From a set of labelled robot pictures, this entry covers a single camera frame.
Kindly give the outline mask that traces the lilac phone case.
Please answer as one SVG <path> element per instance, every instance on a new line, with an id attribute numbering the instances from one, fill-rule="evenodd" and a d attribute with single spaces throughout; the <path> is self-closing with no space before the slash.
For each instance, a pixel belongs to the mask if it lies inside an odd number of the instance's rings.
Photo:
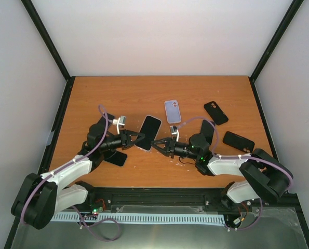
<path id="1" fill-rule="evenodd" d="M 181 114 L 177 100 L 168 100 L 164 102 L 167 122 L 169 124 L 180 123 Z"/>

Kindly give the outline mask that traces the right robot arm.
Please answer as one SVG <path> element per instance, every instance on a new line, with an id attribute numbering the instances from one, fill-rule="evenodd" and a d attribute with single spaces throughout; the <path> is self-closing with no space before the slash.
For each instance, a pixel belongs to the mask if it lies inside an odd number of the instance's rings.
<path id="1" fill-rule="evenodd" d="M 277 203 L 293 183 L 292 173 L 262 149 L 252 153 L 223 156 L 209 150 L 206 137 L 197 133 L 188 143 L 179 142 L 177 137 L 166 137 L 152 142 L 152 147 L 166 157 L 189 158 L 202 175 L 235 175 L 244 178 L 232 182 L 224 189 L 223 199 L 235 204 L 253 199 Z"/>

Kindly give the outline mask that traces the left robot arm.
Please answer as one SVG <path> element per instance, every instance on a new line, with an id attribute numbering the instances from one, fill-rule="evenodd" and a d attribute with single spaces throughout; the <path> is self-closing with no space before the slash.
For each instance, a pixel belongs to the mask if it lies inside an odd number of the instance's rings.
<path id="1" fill-rule="evenodd" d="M 44 228 L 53 216 L 73 205 L 85 209 L 96 203 L 96 195 L 86 184 L 74 181 L 94 171 L 104 160 L 107 151 L 126 150 L 143 140 L 145 134 L 120 130 L 108 132 L 108 126 L 93 124 L 81 150 L 69 162 L 43 174 L 27 175 L 11 207 L 11 214 L 36 229 Z"/>

